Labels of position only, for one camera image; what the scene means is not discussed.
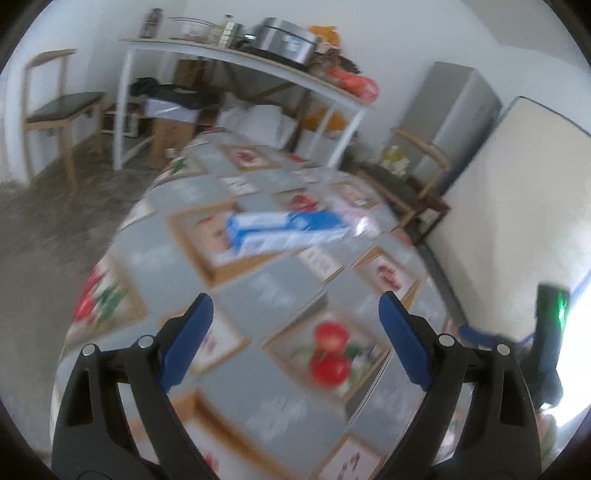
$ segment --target wooden chair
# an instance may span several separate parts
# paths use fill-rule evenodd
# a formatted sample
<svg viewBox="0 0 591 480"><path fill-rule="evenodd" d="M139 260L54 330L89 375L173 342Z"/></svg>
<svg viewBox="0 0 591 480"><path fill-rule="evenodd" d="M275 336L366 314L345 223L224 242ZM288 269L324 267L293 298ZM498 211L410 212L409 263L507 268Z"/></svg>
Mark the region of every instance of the wooden chair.
<svg viewBox="0 0 591 480"><path fill-rule="evenodd" d="M426 209L430 208L439 212L440 206L445 205L433 187L439 174L449 170L449 162L437 147L404 130L394 128L392 134L406 140L435 162L436 170L433 178L426 184L422 184L413 176L398 177L379 164L360 165L357 175L365 179L378 193L404 212L404 216L400 220L400 227L404 228Z"/></svg>
<svg viewBox="0 0 591 480"><path fill-rule="evenodd" d="M102 157L104 152L100 132L102 130L102 101L105 96L104 92L85 92L66 95L68 58L74 53L76 53L76 50L68 49L46 51L37 55L25 66L25 75L22 86L22 138L28 179L32 185L35 186L35 174L33 170L33 162L31 160L28 132L44 128L55 128L59 132L60 156L66 169L68 188L72 193L75 193L78 190L78 185L76 183L76 173L74 171L71 124L76 118L84 113L92 114L92 110L96 108L98 125L96 130L95 148L97 153ZM57 59L61 59L61 70L57 90L58 97L29 114L31 70Z"/></svg>

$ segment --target chair seat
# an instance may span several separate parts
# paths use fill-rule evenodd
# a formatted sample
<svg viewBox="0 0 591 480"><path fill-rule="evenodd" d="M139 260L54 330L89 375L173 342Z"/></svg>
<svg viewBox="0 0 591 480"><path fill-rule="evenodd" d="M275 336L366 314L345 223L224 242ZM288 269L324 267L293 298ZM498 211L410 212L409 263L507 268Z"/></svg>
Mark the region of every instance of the chair seat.
<svg viewBox="0 0 591 480"><path fill-rule="evenodd" d="M78 113L80 110L89 107L104 95L104 92L84 92L63 95L42 106L39 110L34 111L31 116L27 118L27 123L33 124L37 122L56 122L59 120L65 120Z"/></svg>
<svg viewBox="0 0 591 480"><path fill-rule="evenodd" d="M361 169L371 177L373 181L379 183L393 195L396 195L396 197L400 198L410 208L416 210L421 207L421 201L418 198L417 192L415 192L404 179L393 175L379 165L364 164L361 166Z"/></svg>

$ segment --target rice cooker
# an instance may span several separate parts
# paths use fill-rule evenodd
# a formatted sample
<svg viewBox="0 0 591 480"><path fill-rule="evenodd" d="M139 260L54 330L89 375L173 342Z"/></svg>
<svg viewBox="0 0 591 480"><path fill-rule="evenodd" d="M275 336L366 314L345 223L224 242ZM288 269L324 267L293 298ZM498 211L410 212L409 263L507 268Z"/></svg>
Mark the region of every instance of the rice cooker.
<svg viewBox="0 0 591 480"><path fill-rule="evenodd" d="M318 37L280 18L266 18L255 30L256 38L248 51L305 70L312 58Z"/></svg>

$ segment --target table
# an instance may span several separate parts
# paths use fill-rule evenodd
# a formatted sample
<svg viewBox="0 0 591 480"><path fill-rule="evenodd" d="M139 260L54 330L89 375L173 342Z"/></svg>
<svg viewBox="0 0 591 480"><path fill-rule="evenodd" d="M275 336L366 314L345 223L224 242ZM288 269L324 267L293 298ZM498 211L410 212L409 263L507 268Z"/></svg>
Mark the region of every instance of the table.
<svg viewBox="0 0 591 480"><path fill-rule="evenodd" d="M131 345L207 292L212 328L169 395L220 478L369 480L423 398L380 324L381 293L394 289L438 333L449 321L417 251L355 176L222 128L183 155L134 206L84 288L57 370L54 418L84 344ZM335 198L370 213L382 233L250 258L229 250L230 212L322 210ZM319 348L338 349L336 363L320 362ZM153 459L131 392L120 392L138 448ZM469 399L460 400L452 440ZM357 459L345 476L343 457Z"/></svg>
<svg viewBox="0 0 591 480"><path fill-rule="evenodd" d="M129 95L129 83L131 81L132 69L135 52L138 50L155 50L162 51L168 54L187 54L196 57L202 57L212 60L220 60L225 63L231 63L249 69L258 70L259 72L268 73L275 77L279 77L288 82L300 85L307 90L315 92L328 98L332 104L327 110L324 118L318 126L318 130L312 140L306 157L310 158L317 145L318 140L324 134L330 118L337 108L345 108L354 112L349 124L343 131L339 142L335 146L335 150L327 159L326 165L328 167L338 167L343 152L357 130L361 120L367 113L368 105L362 102L357 97L350 93L341 90L330 83L324 82L312 75L309 75L300 70L288 67L276 61L257 57L238 50L231 50L229 48L215 47L205 44L197 44L184 40L162 40L162 39L146 39L146 38L127 38L122 40L127 44L127 52L121 70L119 79L119 90L117 94L117 114L115 119L115 137L113 141L113 167L119 170L123 165L133 158L152 141L151 137L146 138L143 142L137 144L133 149L125 153L123 151L123 127L125 106L127 105Z"/></svg>

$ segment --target red bag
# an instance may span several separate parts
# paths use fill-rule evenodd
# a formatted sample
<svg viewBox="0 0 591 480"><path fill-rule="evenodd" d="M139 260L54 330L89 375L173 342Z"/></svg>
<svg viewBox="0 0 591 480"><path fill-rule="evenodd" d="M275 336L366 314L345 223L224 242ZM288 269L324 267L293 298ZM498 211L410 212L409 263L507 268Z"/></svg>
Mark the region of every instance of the red bag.
<svg viewBox="0 0 591 480"><path fill-rule="evenodd" d="M367 77L349 73L340 68L326 70L326 73L340 80L343 83L343 90L355 95L366 103L374 103L379 97L378 84Z"/></svg>

